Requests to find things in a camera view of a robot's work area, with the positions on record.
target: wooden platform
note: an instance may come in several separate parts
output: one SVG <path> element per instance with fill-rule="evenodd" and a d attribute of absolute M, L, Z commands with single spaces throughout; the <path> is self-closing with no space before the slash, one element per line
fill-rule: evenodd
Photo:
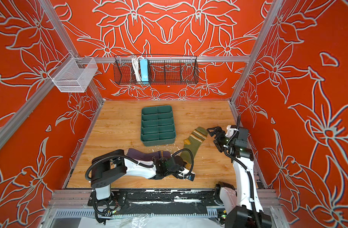
<path fill-rule="evenodd" d="M 172 106 L 176 141 L 171 145 L 145 147 L 140 141 L 141 109 L 158 105 Z M 229 124 L 235 124 L 235 120 L 227 101 L 106 101 L 67 187 L 90 188 L 85 171 L 91 160 L 100 155 L 127 148 L 144 153 L 158 150 L 174 153 L 183 148 L 183 140 L 198 126 L 225 129 Z M 123 176 L 112 184 L 112 188 L 213 188 L 218 181 L 236 186 L 230 159 L 218 152 L 210 136 L 195 156 L 193 171 L 193 182 L 173 176 L 162 180 Z"/>

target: green plastic tray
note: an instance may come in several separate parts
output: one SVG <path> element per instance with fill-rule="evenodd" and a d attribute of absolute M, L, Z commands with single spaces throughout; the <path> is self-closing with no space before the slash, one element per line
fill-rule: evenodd
<path fill-rule="evenodd" d="M 176 132 L 170 105 L 145 107 L 141 111 L 141 141 L 145 146 L 173 144 Z"/>

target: purple sock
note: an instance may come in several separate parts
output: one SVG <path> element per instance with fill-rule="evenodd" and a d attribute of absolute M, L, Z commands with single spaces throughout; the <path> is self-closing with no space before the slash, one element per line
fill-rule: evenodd
<path fill-rule="evenodd" d="M 168 151 L 160 150 L 157 152 L 146 154 L 146 153 L 142 153 L 138 150 L 135 150 L 133 148 L 130 148 L 130 149 L 128 149 L 127 156 L 131 157 L 133 159 L 136 159 L 136 160 L 149 162 L 149 161 L 152 161 L 152 158 L 160 159 L 160 158 L 164 157 L 164 158 L 168 159 L 171 157 L 171 153 Z"/>

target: sock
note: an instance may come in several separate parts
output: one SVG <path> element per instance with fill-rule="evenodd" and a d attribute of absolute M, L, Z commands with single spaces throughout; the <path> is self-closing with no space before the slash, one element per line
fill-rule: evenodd
<path fill-rule="evenodd" d="M 126 155 L 128 157 L 133 158 L 133 159 L 147 161 L 147 162 L 152 161 L 153 157 L 155 157 L 156 159 L 160 159 L 162 157 L 169 159 L 171 157 L 171 154 L 168 151 L 161 150 L 161 151 L 146 154 L 146 153 L 142 153 L 138 150 L 135 150 L 133 148 L 128 149 L 128 152 Z"/>
<path fill-rule="evenodd" d="M 184 140 L 184 148 L 190 149 L 193 154 L 193 158 L 198 151 L 198 148 L 202 144 L 202 142 L 207 138 L 208 132 L 202 128 L 197 127 L 189 136 L 189 138 Z M 180 157 L 187 163 L 192 164 L 192 160 L 190 157 L 190 153 L 187 151 L 183 151 L 180 154 Z"/>

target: red wall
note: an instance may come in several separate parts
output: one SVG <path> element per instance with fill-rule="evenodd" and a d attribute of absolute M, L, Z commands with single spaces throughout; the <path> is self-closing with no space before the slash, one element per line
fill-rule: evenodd
<path fill-rule="evenodd" d="M 0 128 L 66 54 L 35 1 L 0 1 Z"/>
<path fill-rule="evenodd" d="M 51 0 L 81 56 L 122 54 L 249 55 L 270 8 L 264 0 Z M 200 64 L 199 84 L 120 86 L 112 64 L 100 64 L 94 82 L 116 99 L 227 99 L 244 63 Z"/>
<path fill-rule="evenodd" d="M 286 0 L 236 108 L 292 227 L 348 227 L 348 1 Z"/>
<path fill-rule="evenodd" d="M 67 50 L 37 1 L 0 1 L 0 128 Z M 53 88 L 0 150 L 0 227 L 37 227 L 98 108 L 90 89 Z"/>

